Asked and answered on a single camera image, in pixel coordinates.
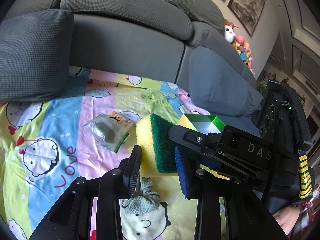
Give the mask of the person's hand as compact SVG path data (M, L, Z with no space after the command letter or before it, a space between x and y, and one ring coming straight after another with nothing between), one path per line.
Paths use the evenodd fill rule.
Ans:
M281 226L283 231L288 235L295 226L299 218L300 210L295 206L287 206L273 214L274 219Z

